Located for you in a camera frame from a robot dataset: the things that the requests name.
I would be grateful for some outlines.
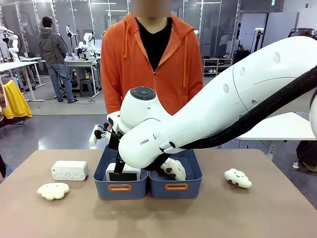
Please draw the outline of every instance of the glass wall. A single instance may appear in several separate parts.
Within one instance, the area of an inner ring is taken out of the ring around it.
[[[78,36],[78,41],[83,42],[85,33],[94,32],[89,1],[88,0],[72,0],[71,3],[73,7],[76,34]]]
[[[102,39],[103,32],[111,26],[108,0],[91,1],[91,11],[95,26],[95,37]]]
[[[66,28],[69,27],[70,31],[76,34],[75,20],[72,10],[72,3],[70,0],[54,0],[53,9],[56,18],[56,27],[63,40],[67,45],[68,54],[75,53],[77,37],[69,37]]]
[[[237,5],[239,0],[222,0],[218,23],[215,56],[231,55],[236,34]]]
[[[199,31],[202,56],[221,57],[232,55],[234,50],[239,1],[171,0],[171,13]],[[0,6],[2,24],[21,37],[22,52],[38,54],[36,37],[42,18],[50,16],[54,30],[61,34],[70,54],[72,46],[66,26],[77,34],[77,43],[90,32],[100,42],[103,32],[129,13],[130,0],[26,0]],[[75,48],[75,37],[72,43]]]
[[[19,10],[22,35],[27,52],[32,52],[34,56],[39,56],[39,42],[34,40],[39,35],[39,26],[33,2],[19,2],[17,9]]]
[[[203,13],[200,36],[201,55],[214,58],[221,2],[204,0],[202,5]]]

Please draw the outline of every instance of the white box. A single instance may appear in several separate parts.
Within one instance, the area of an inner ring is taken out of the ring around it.
[[[115,163],[109,164],[108,168],[106,169],[106,180],[110,180],[110,174],[113,173],[115,167]],[[124,165],[123,171],[122,171],[122,178],[124,178],[125,174],[135,174],[136,175],[136,181],[139,181],[141,179],[141,169],[136,169],[131,166],[128,166],[127,164]]]
[[[51,169],[55,180],[83,181],[88,175],[86,161],[56,161]]]

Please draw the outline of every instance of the cloud-shaped toy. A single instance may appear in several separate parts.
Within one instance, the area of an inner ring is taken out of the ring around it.
[[[178,181],[186,180],[185,168],[178,160],[168,158],[165,163],[160,167],[168,175],[171,175],[173,179]]]
[[[224,177],[226,180],[232,181],[232,184],[238,184],[239,187],[250,188],[252,186],[252,182],[249,181],[249,178],[244,174],[244,172],[230,169],[224,172]]]
[[[69,191],[69,186],[62,182],[47,183],[38,189],[38,194],[47,200],[61,199]]]

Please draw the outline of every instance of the tabletop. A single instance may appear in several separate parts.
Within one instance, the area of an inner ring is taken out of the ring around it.
[[[316,140],[311,124],[296,113],[285,113],[264,119],[240,140]]]
[[[35,60],[40,60],[41,57],[33,57],[33,58],[24,58],[21,59],[21,61],[35,61]]]
[[[197,150],[203,179],[196,199],[101,200],[93,174],[101,150],[34,152],[0,185],[1,237],[55,238],[298,238],[317,234],[317,213],[259,150]],[[37,189],[54,182],[57,160],[85,160],[85,181],[48,201]],[[253,182],[234,188],[224,171],[236,168]]]
[[[32,65],[34,63],[36,63],[36,62],[34,62],[34,61],[27,61],[27,62],[17,61],[17,62],[0,63],[0,72],[6,71],[9,69],[14,69],[14,68]]]

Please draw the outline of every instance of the orange hoodie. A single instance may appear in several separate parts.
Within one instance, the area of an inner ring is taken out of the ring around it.
[[[108,113],[119,111],[126,93],[137,86],[153,88],[171,115],[203,88],[202,59],[194,28],[173,14],[171,18],[170,39],[155,72],[134,17],[127,15],[107,29],[102,42],[101,77]]]

